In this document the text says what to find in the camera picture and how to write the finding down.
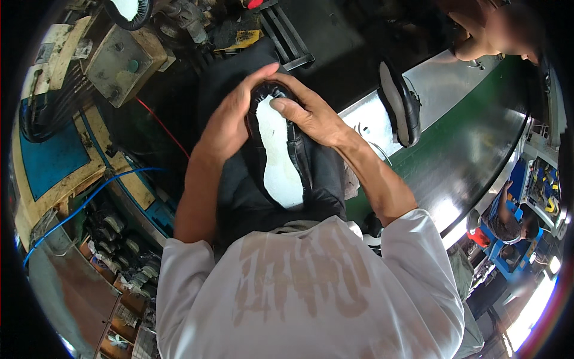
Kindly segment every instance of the red object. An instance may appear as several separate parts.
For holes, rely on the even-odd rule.
[[[247,4],[247,8],[249,10],[255,9],[257,6],[263,4],[263,0],[252,0],[250,3]]]
[[[168,130],[168,128],[165,127],[164,123],[161,122],[160,118],[157,117],[156,114],[153,113],[153,111],[152,111],[143,101],[141,101],[137,96],[135,97],[135,99],[136,99],[137,101],[139,101],[139,102],[142,104],[142,106],[145,107],[145,108],[149,111],[150,114],[152,114],[153,118],[156,119],[156,121],[161,125],[161,127],[163,127],[164,130],[167,132],[167,134],[169,135],[169,137],[172,138],[173,142],[175,142],[175,143],[179,146],[179,148],[181,148],[181,150],[183,151],[183,153],[185,153],[185,156],[186,156],[187,158],[189,158],[189,155],[187,154],[187,151],[185,150],[185,148],[183,148],[183,146],[181,145],[181,143],[179,143],[179,141],[175,138],[175,136],[172,135],[172,133]]]
[[[467,236],[482,248],[486,248],[490,245],[490,239],[486,236],[486,234],[484,234],[484,232],[482,232],[480,228],[477,228],[474,234],[467,232]]]

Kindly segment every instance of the white insole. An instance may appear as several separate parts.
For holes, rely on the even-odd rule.
[[[138,0],[111,0],[121,16],[131,21],[138,14]]]
[[[391,109],[397,118],[398,136],[402,143],[407,144],[409,143],[409,133],[406,127],[405,108],[402,104],[401,95],[398,93],[398,90],[394,85],[391,73],[385,62],[381,62],[379,65],[379,76],[381,77],[383,93],[387,100],[389,100]]]
[[[298,210],[303,204],[303,184],[287,151],[287,120],[269,105],[272,99],[268,95],[255,111],[267,154],[263,185],[283,208]]]

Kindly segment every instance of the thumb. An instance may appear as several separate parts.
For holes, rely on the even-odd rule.
[[[305,111],[299,104],[287,98],[274,98],[269,105],[283,117],[300,124],[311,117],[308,111]]]

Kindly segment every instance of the green button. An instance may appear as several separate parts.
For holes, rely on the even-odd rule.
[[[139,62],[137,62],[136,60],[132,60],[127,64],[127,70],[132,74],[135,74],[138,71],[138,68],[139,68]]]

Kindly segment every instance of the blue machine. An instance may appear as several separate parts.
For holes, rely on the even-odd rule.
[[[522,210],[514,205],[513,202],[506,201],[507,208],[514,214],[517,220],[522,218]],[[540,238],[542,237],[542,229],[538,231],[538,235],[532,241],[522,240],[514,245],[514,250],[519,253],[518,259],[513,261],[512,264],[508,264],[506,260],[501,258],[501,252],[506,245],[503,241],[494,237],[492,232],[486,227],[484,223],[480,225],[480,229],[484,234],[490,239],[490,246],[484,248],[484,253],[487,255],[488,259],[494,263],[498,270],[504,275],[507,281],[518,280],[522,276],[524,271],[530,272],[530,256],[534,253]]]

